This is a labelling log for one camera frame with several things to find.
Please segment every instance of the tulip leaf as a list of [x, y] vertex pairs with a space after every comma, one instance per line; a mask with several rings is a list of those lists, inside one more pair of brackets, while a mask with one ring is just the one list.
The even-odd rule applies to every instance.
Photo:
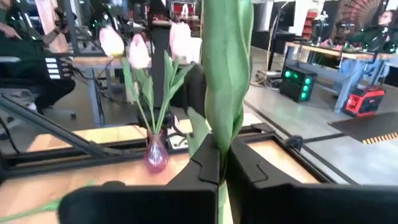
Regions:
[[131, 91], [132, 99], [134, 101], [138, 100], [138, 94], [136, 91], [136, 87], [134, 86], [134, 83], [132, 82], [132, 72], [131, 72], [131, 67], [130, 63], [126, 58], [122, 59], [123, 61], [123, 75], [124, 75], [124, 84], [126, 86], [126, 91]]
[[202, 115], [191, 107], [188, 108], [187, 112], [193, 130], [192, 133], [187, 134], [189, 157], [192, 157], [210, 133], [210, 130], [206, 124], [206, 119]]
[[203, 9], [204, 21], [211, 21], [204, 26], [202, 45], [205, 113], [221, 151], [222, 175], [229, 147], [243, 123], [243, 99], [251, 75], [253, 5], [250, 0], [204, 1]]
[[164, 51], [164, 67], [165, 67], [165, 79], [164, 79], [163, 95], [164, 95], [164, 99], [167, 99], [169, 97], [169, 91], [170, 91], [171, 83], [173, 82], [175, 73], [174, 73], [174, 68], [173, 68], [173, 62], [171, 61], [171, 59], [166, 51]]
[[134, 69], [134, 73], [136, 74], [137, 80], [142, 88], [141, 92], [144, 95], [144, 98], [148, 104], [148, 107], [151, 109], [154, 107], [154, 81], [151, 76], [147, 76], [145, 71], [142, 69]]
[[173, 80], [173, 85], [170, 87], [169, 97], [168, 99], [174, 96], [174, 94], [178, 91], [178, 89], [184, 84], [185, 76], [191, 70], [193, 65], [187, 65], [183, 67], [175, 76]]
[[169, 84], [170, 86], [173, 85], [173, 80], [174, 80], [174, 76], [175, 74], [177, 74], [177, 70], [178, 70], [178, 66], [179, 66], [179, 62], [178, 62], [178, 57], [176, 56], [176, 58], [173, 61], [173, 79], [169, 80]]

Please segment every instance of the workbench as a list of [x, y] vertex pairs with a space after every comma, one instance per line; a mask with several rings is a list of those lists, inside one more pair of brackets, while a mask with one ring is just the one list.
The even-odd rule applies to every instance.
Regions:
[[[335, 113], [340, 113], [341, 109], [344, 107], [345, 101], [351, 92], [351, 87], [355, 85], [355, 77], [358, 73], [364, 75], [364, 67], [366, 63], [373, 60], [375, 55], [365, 52], [340, 52], [333, 49], [328, 49], [326, 47], [317, 47], [307, 44], [300, 44], [295, 42], [287, 42], [287, 52], [284, 67], [286, 65], [299, 66], [300, 68], [306, 69], [308, 71], [314, 72], [318, 77], [323, 77], [328, 80], [333, 80], [334, 82], [342, 83], [343, 87], [338, 93], [336, 90], [330, 88], [328, 85], [323, 85], [322, 83], [317, 83], [323, 89], [338, 95], [338, 99], [335, 107], [333, 108]], [[317, 65], [313, 61], [313, 56], [315, 53], [321, 53], [325, 55], [330, 55], [334, 57], [339, 57], [342, 60], [344, 58], [356, 60], [356, 65], [349, 71], [350, 76], [343, 75], [337, 69], [326, 68], [321, 65]], [[377, 54], [377, 59], [382, 60], [379, 68], [374, 69], [372, 72], [371, 80], [378, 80], [378, 77], [382, 75], [381, 70], [386, 61], [393, 57], [392, 54]]]
[[[244, 123], [255, 124], [260, 123], [260, 121], [253, 114], [245, 114]], [[185, 133], [192, 130], [189, 120], [180, 121], [178, 126]], [[97, 143], [127, 141], [146, 137], [146, 130], [137, 126], [89, 129], [76, 131], [75, 133]], [[67, 146], [67, 144], [50, 134], [42, 134], [36, 137], [28, 151], [52, 150]], [[276, 142], [257, 142], [250, 144], [250, 147], [272, 165], [293, 178], [303, 183], [318, 183], [311, 173], [305, 170], [294, 158], [290, 157]], [[127, 185], [164, 185], [175, 177], [187, 165], [188, 161], [188, 153], [172, 155], [167, 168], [159, 174], [149, 173], [142, 161], [130, 161], [10, 179], [0, 186], [0, 217], [41, 207], [75, 189], [86, 186], [91, 180], [94, 180], [95, 185], [102, 185], [111, 180], [120, 180]], [[58, 220], [55, 212], [44, 212], [7, 222], [7, 224], [11, 223], [56, 224]], [[224, 206], [224, 223], [233, 223], [228, 200]]]
[[[74, 57], [73, 66], [84, 71], [83, 74], [87, 79], [88, 93], [90, 95], [91, 109], [93, 111], [94, 123], [97, 127], [105, 125], [105, 117], [101, 112], [101, 105], [98, 103], [99, 93], [96, 86], [96, 70], [104, 71], [106, 76], [106, 87], [108, 88], [108, 94], [112, 96], [112, 85], [111, 70], [122, 69], [122, 61], [120, 58], [109, 58], [109, 57]], [[118, 85], [117, 88], [124, 89], [124, 85]]]

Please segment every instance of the pink glass vase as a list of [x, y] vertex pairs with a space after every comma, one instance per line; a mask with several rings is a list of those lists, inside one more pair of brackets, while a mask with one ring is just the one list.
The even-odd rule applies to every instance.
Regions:
[[169, 160], [169, 154], [164, 146], [161, 131], [159, 134], [152, 134], [147, 132], [147, 149], [144, 154], [144, 163], [149, 172], [162, 172]]

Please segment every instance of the black floor mat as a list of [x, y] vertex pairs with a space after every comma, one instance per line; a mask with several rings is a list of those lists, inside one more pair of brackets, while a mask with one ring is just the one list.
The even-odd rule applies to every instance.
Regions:
[[329, 125], [363, 144], [398, 138], [398, 112], [347, 119]]

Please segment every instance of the pink tulip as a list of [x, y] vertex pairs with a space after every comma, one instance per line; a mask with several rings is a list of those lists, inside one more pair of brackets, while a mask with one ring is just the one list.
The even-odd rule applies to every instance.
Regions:
[[140, 34], [134, 35], [130, 43], [129, 62], [136, 69], [146, 68], [150, 62], [147, 46]]
[[124, 43], [119, 34], [110, 26], [99, 31], [99, 42], [108, 57], [117, 57], [124, 52]]
[[184, 22], [173, 23], [170, 29], [170, 48], [173, 57], [190, 55], [191, 28]]

